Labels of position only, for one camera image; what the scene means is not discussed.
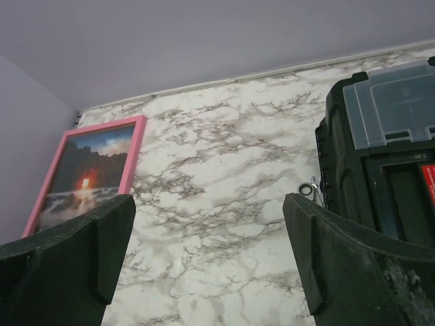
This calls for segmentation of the pink picture frame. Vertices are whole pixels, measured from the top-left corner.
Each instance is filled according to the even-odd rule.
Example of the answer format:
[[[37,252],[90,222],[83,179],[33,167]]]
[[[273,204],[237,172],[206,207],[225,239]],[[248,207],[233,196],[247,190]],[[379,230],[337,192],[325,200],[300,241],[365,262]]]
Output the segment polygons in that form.
[[[23,236],[52,228],[130,191],[144,115],[66,131]]]

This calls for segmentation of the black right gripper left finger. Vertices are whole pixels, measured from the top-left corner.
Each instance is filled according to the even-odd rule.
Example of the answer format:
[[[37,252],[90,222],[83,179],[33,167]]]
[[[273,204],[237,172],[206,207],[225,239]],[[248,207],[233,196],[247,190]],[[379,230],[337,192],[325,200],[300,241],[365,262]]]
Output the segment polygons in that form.
[[[100,325],[133,230],[131,195],[1,246],[2,325]]]

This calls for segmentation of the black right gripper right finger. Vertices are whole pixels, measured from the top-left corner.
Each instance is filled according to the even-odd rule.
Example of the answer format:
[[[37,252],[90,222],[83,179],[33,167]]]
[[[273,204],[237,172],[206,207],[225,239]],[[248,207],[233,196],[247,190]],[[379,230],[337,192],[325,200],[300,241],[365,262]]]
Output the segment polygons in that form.
[[[339,217],[300,194],[283,216],[316,325],[433,325],[434,250]]]

